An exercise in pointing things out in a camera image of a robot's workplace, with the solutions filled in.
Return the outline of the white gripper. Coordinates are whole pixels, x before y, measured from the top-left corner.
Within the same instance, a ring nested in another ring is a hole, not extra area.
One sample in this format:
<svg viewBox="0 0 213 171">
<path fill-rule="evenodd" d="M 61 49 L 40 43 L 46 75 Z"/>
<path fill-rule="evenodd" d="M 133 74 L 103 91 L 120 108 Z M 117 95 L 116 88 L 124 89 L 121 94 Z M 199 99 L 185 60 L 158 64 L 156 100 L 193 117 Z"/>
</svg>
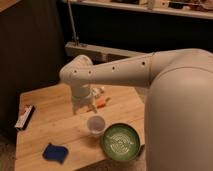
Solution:
<svg viewBox="0 0 213 171">
<path fill-rule="evenodd" d="M 90 85 L 71 87 L 71 99 L 73 102 L 73 115 L 78 114 L 79 107 L 89 105 L 89 111 L 97 114 L 97 107 L 93 104 L 93 93 Z"/>
</svg>

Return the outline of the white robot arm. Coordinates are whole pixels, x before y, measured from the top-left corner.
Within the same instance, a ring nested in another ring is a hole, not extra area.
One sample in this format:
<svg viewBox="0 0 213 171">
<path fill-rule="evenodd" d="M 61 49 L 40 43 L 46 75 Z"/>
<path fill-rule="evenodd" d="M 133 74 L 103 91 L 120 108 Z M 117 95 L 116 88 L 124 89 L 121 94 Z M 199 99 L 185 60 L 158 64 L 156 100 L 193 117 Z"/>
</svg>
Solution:
<svg viewBox="0 0 213 171">
<path fill-rule="evenodd" d="M 79 55 L 59 75 L 80 103 L 92 84 L 147 87 L 147 171 L 213 171 L 212 52 L 159 51 L 98 65 Z"/>
</svg>

